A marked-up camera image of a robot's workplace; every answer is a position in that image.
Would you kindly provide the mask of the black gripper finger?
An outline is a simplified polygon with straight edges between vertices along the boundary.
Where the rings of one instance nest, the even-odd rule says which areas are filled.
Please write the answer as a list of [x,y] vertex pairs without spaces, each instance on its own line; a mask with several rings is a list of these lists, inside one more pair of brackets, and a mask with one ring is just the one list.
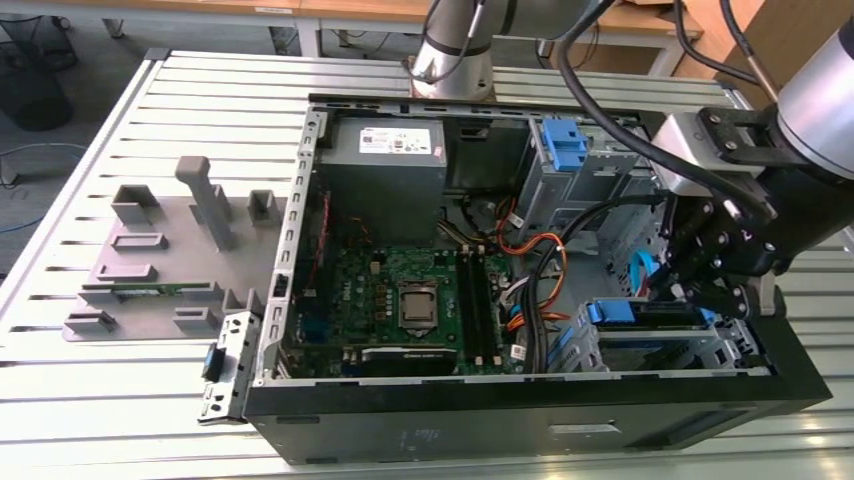
[[665,288],[683,280],[731,278],[722,272],[722,253],[733,245],[733,222],[711,198],[670,196],[659,236],[663,240],[662,265],[649,277],[649,299],[675,300]]
[[747,283],[734,282],[726,278],[706,277],[683,280],[667,286],[665,293],[722,317],[747,320],[762,314],[757,289]]

